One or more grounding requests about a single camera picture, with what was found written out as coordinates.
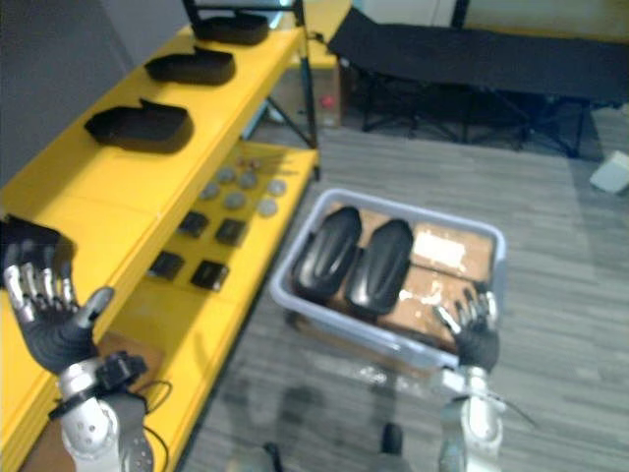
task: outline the cardboard box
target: cardboard box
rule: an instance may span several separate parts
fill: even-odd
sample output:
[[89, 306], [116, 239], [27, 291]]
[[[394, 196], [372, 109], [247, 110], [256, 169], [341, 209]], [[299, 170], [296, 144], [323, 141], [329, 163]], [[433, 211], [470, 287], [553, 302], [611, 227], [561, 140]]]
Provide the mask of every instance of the cardboard box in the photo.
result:
[[416, 225], [414, 234], [412, 264], [473, 281], [491, 277], [490, 238], [432, 223]]
[[377, 319], [377, 324], [418, 339], [426, 344], [456, 352], [448, 329], [432, 313], [441, 305], [458, 321], [455, 302], [465, 303], [464, 290], [474, 293], [472, 283], [435, 270], [411, 265], [393, 311]]

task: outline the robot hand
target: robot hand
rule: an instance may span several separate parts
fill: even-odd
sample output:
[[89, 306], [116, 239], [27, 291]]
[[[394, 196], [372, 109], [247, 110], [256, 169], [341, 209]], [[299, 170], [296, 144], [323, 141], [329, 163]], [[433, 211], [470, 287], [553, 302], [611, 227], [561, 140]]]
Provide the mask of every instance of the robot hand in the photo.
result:
[[465, 290], [466, 305], [456, 302], [457, 323], [443, 307], [436, 306], [434, 314], [448, 327], [459, 353], [459, 366], [478, 367], [490, 373], [498, 361], [499, 340], [496, 331], [498, 311], [493, 293], [484, 283], [475, 284], [477, 296]]
[[77, 472], [152, 471], [152, 451], [143, 433], [146, 405], [127, 392], [146, 365], [124, 352], [100, 359], [93, 342], [93, 325], [113, 289], [99, 288], [79, 306], [68, 260], [59, 273], [54, 269], [55, 244], [25, 238], [24, 231], [14, 229], [3, 225], [3, 243], [8, 242], [2, 248], [4, 285], [30, 354], [58, 377], [62, 399], [49, 416], [60, 420]]
[[100, 288], [80, 307], [70, 263], [63, 263], [57, 274], [54, 256], [54, 246], [40, 248], [30, 239], [11, 243], [5, 252], [3, 276], [30, 354], [58, 376], [73, 364], [98, 355], [92, 327], [114, 291]]

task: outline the shelf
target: shelf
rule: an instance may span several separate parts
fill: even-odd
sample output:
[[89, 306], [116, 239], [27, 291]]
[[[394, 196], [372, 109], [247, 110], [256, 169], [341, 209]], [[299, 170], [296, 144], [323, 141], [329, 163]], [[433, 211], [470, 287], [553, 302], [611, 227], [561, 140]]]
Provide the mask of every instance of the shelf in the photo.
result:
[[[196, 202], [193, 209], [210, 218], [208, 227], [197, 239], [174, 234], [164, 248], [185, 260], [178, 276], [173, 282], [145, 277], [111, 326], [116, 332], [150, 344], [164, 354], [157, 377], [171, 382], [174, 388], [168, 400], [146, 418], [146, 424], [168, 444], [172, 457], [169, 470], [175, 468], [303, 194], [315, 165], [316, 151], [241, 144], [226, 161], [233, 165], [242, 155], [260, 156], [264, 161], [282, 153], [285, 153], [283, 163], [263, 167], [265, 171], [278, 172], [277, 178], [287, 183], [286, 194], [276, 199], [278, 212], [272, 217], [262, 217], [256, 212], [257, 201], [264, 196], [267, 181], [273, 178], [268, 174], [260, 176], [256, 190], [247, 191], [248, 204], [237, 211], [227, 210], [221, 204], [235, 184], [221, 186], [221, 194], [212, 201]], [[278, 168], [293, 173], [282, 175]], [[225, 217], [247, 221], [249, 230], [239, 248], [224, 246], [213, 239]], [[229, 267], [219, 292], [199, 289], [190, 283], [192, 273], [203, 259]], [[158, 443], [153, 444], [153, 450], [155, 470], [161, 470], [163, 455]]]
[[[139, 67], [2, 189], [0, 202], [7, 212], [57, 228], [77, 243], [74, 279], [80, 301], [103, 285], [116, 290], [112, 306], [96, 326], [96, 340], [237, 142], [302, 37], [300, 29], [272, 31], [256, 46], [235, 46], [195, 41], [189, 28], [182, 29], [155, 56], [192, 51], [195, 43], [232, 52], [237, 71], [229, 83], [158, 83]], [[185, 147], [173, 154], [102, 147], [83, 128], [94, 113], [117, 105], [138, 106], [140, 97], [188, 109], [196, 131]], [[0, 302], [0, 447], [4, 470], [14, 471], [45, 424], [55, 387], [52, 376], [30, 358], [5, 292]]]

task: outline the plastic storage bin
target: plastic storage bin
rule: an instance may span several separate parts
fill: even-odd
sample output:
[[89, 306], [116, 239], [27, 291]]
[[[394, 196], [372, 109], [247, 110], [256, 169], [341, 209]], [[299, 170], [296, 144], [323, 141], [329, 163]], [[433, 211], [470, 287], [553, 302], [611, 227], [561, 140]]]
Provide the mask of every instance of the plastic storage bin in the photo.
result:
[[439, 223], [456, 229], [473, 231], [492, 238], [494, 246], [490, 287], [495, 294], [499, 313], [502, 313], [503, 310], [506, 285], [506, 242], [502, 233], [497, 228], [478, 221], [417, 206], [398, 204], [348, 190], [331, 189], [318, 198], [311, 215], [302, 226], [297, 238], [289, 248], [287, 256], [281, 261], [279, 268], [271, 279], [271, 296], [275, 302], [288, 310], [304, 315], [316, 329], [344, 338], [379, 354], [405, 362], [415, 368], [456, 367], [458, 365], [458, 357], [450, 352], [427, 346], [404, 335], [367, 324], [325, 306], [305, 300], [294, 293], [290, 282], [291, 267], [307, 242], [309, 234], [319, 227], [332, 204], [369, 209], [388, 214], [391, 217], [406, 219], [411, 224], [418, 222]]

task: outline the black glove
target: black glove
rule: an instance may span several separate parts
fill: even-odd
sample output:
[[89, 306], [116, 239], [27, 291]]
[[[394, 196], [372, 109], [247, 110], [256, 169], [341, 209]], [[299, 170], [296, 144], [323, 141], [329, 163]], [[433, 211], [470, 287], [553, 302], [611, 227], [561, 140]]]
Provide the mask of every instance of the black glove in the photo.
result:
[[480, 367], [491, 372], [498, 362], [500, 343], [496, 331], [497, 308], [493, 294], [476, 284], [476, 296], [465, 290], [465, 304], [456, 302], [458, 323], [443, 307], [434, 314], [448, 327], [459, 354], [459, 365]]
[[69, 262], [53, 268], [55, 247], [27, 239], [4, 251], [3, 279], [22, 336], [37, 363], [59, 375], [72, 364], [96, 357], [92, 327], [113, 297], [113, 289], [96, 290], [79, 307]]

